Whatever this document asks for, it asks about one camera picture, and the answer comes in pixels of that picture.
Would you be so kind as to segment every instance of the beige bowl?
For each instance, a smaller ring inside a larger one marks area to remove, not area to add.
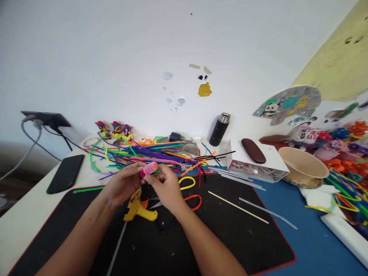
[[[313,178],[326,178],[330,172],[326,165],[317,157],[296,148],[283,147],[279,154],[290,170],[288,178],[307,181]]]

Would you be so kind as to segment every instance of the white desk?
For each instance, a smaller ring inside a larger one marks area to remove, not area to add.
[[[98,135],[93,134],[86,139],[91,137],[98,137]],[[141,136],[135,138],[136,141],[141,141],[141,139]],[[202,142],[212,153],[216,151],[216,154],[225,153],[228,143],[228,141],[222,141],[218,147],[212,147],[208,143],[208,140],[202,140]],[[204,155],[205,148],[201,143],[197,143],[197,145],[200,148],[201,154]],[[106,184],[109,179],[102,182],[99,181],[98,179],[102,178],[103,175],[91,169],[89,153],[76,148],[67,157],[79,154],[86,156],[80,168],[77,181],[71,189]],[[108,162],[106,160],[99,160],[96,156],[93,157],[93,160],[96,161],[96,166],[102,172],[117,171],[116,168],[107,169]],[[220,159],[220,162],[223,166],[226,166],[226,158]],[[217,165],[215,161],[209,161],[208,163],[209,165]],[[62,197],[69,191],[66,190],[52,195],[46,193],[46,189],[50,185],[59,165],[60,163],[0,218],[0,276],[5,276],[10,272]]]

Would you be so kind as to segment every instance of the yellow glue gun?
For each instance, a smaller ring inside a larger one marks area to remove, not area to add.
[[[136,215],[144,217],[150,221],[154,221],[157,218],[157,211],[146,210],[148,200],[141,202],[142,188],[139,189],[131,196],[128,208],[129,212],[124,215],[124,221],[132,221]]]

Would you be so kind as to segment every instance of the smartphone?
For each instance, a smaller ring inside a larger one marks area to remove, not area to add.
[[[84,155],[76,155],[64,158],[52,179],[46,193],[56,194],[74,186]]]

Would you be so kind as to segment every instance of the thermos bottle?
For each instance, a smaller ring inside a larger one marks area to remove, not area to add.
[[[218,117],[214,131],[212,132],[209,141],[212,146],[218,146],[220,144],[229,123],[230,123],[230,115],[228,113],[222,113]]]

